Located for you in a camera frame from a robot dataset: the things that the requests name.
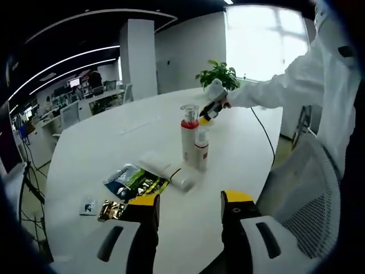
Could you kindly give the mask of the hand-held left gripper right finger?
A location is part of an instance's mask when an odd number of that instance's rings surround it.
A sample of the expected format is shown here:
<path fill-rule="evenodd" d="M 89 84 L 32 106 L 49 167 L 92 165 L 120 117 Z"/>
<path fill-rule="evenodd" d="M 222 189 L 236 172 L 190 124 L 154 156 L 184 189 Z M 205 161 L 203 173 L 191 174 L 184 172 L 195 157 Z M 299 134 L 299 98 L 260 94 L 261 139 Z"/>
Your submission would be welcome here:
<path fill-rule="evenodd" d="M 285 273 L 287 231 L 263 216 L 253 199 L 221 191 L 222 242 L 226 273 Z"/>

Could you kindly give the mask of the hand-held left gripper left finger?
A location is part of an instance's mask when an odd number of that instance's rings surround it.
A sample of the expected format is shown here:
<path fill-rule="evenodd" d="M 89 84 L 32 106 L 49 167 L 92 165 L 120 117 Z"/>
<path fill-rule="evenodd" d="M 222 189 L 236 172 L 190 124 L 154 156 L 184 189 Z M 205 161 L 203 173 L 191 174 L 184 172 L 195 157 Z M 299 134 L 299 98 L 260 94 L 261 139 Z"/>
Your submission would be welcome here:
<path fill-rule="evenodd" d="M 138 196 L 129 203 L 105 200 L 98 221 L 116 223 L 107 233 L 98 251 L 98 259 L 109 263 L 117 248 L 126 255 L 123 273 L 152 273 L 159 243 L 160 195 Z"/>

